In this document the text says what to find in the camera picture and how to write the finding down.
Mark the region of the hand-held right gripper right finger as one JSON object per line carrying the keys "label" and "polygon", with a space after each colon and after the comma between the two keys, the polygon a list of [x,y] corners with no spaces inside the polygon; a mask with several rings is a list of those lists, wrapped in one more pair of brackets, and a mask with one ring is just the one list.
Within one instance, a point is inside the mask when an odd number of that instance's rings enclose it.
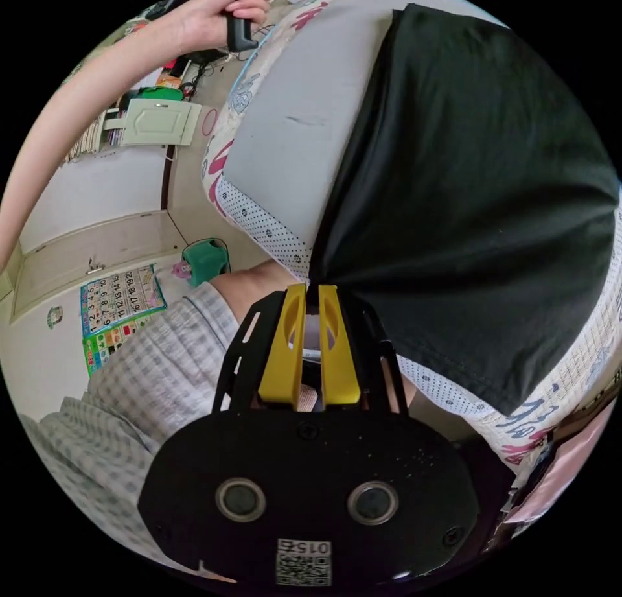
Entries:
{"label": "hand-held right gripper right finger", "polygon": [[337,288],[321,285],[318,296],[324,407],[332,410],[355,406],[360,401],[361,389]]}

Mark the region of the person's left hand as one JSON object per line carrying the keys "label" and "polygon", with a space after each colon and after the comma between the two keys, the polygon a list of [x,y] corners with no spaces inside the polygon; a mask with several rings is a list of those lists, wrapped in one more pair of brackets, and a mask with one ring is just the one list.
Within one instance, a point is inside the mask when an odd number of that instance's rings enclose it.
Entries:
{"label": "person's left hand", "polygon": [[177,52],[189,53],[227,43],[227,19],[248,20],[258,28],[266,21],[271,0],[189,0],[176,10],[172,30]]}

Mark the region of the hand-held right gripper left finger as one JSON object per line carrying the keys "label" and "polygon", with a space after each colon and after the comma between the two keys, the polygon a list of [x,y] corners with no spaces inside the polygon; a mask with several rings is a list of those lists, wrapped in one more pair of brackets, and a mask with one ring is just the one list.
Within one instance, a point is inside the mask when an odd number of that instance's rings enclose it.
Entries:
{"label": "hand-held right gripper left finger", "polygon": [[299,405],[306,316],[306,286],[298,283],[282,293],[275,332],[259,385],[258,395],[267,405],[296,411]]}

